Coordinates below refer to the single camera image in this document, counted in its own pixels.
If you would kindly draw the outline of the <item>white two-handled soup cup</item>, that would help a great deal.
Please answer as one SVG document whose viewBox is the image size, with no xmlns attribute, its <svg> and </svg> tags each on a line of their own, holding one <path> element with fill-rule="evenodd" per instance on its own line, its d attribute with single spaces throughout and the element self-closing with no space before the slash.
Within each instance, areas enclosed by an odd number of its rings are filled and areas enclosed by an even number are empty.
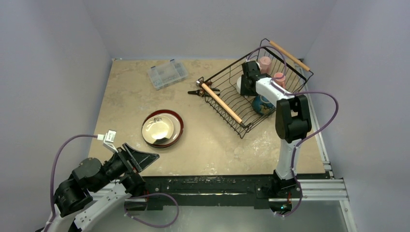
<svg viewBox="0 0 410 232">
<path fill-rule="evenodd" d="M 242 77 L 239 77 L 238 79 L 237 79 L 237 81 L 236 81 L 236 91 L 240 94 L 240 95 L 242 95 L 241 94 L 241 81 L 242 81 Z"/>
</svg>

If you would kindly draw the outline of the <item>light pink faceted mug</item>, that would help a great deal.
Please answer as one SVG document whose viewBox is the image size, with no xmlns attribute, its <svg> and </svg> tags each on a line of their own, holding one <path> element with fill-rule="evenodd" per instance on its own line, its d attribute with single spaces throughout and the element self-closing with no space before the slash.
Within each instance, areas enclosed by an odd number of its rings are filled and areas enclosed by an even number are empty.
<svg viewBox="0 0 410 232">
<path fill-rule="evenodd" d="M 270 57 L 263 56 L 258 59 L 261 74 L 269 73 L 271 70 L 272 60 Z"/>
</svg>

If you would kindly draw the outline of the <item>salmon pink mug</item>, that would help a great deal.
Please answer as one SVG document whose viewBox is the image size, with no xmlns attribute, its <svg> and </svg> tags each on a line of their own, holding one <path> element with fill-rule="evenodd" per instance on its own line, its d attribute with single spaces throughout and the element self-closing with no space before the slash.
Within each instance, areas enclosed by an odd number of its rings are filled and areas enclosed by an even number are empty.
<svg viewBox="0 0 410 232">
<path fill-rule="evenodd" d="M 282 72 L 277 72 L 274 74 L 273 76 L 273 80 L 276 84 L 278 84 L 279 86 L 281 86 L 283 89 L 286 88 L 286 76 L 285 74 L 283 74 Z"/>
</svg>

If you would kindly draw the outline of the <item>brown bowl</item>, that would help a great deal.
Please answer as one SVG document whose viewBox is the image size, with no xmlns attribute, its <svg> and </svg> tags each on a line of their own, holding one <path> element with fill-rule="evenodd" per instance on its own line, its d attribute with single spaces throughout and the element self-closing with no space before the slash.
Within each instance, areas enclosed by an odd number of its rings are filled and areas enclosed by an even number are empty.
<svg viewBox="0 0 410 232">
<path fill-rule="evenodd" d="M 262 95 L 256 96 L 251 105 L 254 112 L 261 116 L 269 116 L 276 110 L 276 107 Z"/>
</svg>

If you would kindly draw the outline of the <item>beige round plate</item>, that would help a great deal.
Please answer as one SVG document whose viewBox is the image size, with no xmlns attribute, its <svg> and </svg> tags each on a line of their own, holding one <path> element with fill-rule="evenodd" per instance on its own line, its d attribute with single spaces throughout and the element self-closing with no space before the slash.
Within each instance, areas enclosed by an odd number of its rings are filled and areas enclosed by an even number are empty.
<svg viewBox="0 0 410 232">
<path fill-rule="evenodd" d="M 143 139 L 155 146 L 167 146 L 176 141 L 182 129 L 179 120 L 172 114 L 150 117 L 142 126 Z"/>
</svg>

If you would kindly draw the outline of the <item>red black lacquer plate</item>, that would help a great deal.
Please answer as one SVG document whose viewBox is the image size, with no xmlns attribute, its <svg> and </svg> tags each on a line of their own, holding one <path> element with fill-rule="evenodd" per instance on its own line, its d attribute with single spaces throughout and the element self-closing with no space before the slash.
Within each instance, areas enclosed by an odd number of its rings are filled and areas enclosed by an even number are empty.
<svg viewBox="0 0 410 232">
<path fill-rule="evenodd" d="M 147 116 L 142 124 L 144 141 L 155 148 L 168 148 L 181 138 L 184 130 L 182 117 L 169 109 L 157 110 Z"/>
</svg>

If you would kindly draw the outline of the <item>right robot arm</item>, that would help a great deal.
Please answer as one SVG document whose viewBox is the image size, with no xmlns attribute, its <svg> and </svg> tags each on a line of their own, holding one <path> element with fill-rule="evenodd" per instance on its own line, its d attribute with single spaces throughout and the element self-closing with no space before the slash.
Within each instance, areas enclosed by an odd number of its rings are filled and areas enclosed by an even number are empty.
<svg viewBox="0 0 410 232">
<path fill-rule="evenodd" d="M 256 61 L 242 64 L 240 94 L 262 96 L 276 109 L 275 129 L 281 139 L 277 167 L 273 172 L 271 191 L 279 197 L 284 196 L 296 186 L 296 161 L 298 148 L 312 124 L 305 95 L 295 95 L 276 83 L 276 79 L 261 73 Z"/>
</svg>

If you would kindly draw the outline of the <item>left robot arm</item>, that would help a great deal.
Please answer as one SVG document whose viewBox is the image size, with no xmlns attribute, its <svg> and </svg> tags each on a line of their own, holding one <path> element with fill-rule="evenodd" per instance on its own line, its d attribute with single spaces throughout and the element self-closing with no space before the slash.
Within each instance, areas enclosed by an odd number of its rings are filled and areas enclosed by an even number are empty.
<svg viewBox="0 0 410 232">
<path fill-rule="evenodd" d="M 104 163 L 97 158 L 83 160 L 52 194 L 54 212 L 40 230 L 90 231 L 126 198 L 137 198 L 145 193 L 145 181 L 140 172 L 159 157 L 123 144 Z"/>
</svg>

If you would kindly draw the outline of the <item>clear plastic organizer box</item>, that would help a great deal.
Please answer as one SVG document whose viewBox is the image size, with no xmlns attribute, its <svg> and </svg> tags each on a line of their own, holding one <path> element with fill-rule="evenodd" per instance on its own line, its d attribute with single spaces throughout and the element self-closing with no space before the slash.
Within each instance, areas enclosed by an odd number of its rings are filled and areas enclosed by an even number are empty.
<svg viewBox="0 0 410 232">
<path fill-rule="evenodd" d="M 158 66 L 152 66 L 147 70 L 147 74 L 156 90 L 181 82 L 189 75 L 184 64 L 175 59 Z"/>
</svg>

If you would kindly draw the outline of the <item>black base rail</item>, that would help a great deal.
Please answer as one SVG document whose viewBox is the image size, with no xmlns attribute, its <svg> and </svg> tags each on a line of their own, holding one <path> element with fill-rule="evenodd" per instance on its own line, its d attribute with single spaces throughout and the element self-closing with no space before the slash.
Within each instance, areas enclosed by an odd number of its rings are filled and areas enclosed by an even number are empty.
<svg viewBox="0 0 410 232">
<path fill-rule="evenodd" d="M 169 194 L 180 206 L 235 206 L 284 213 L 305 201 L 348 198 L 342 179 L 327 174 L 300 174 L 300 186 L 274 189 L 272 174 L 145 176 L 145 194 Z"/>
</svg>

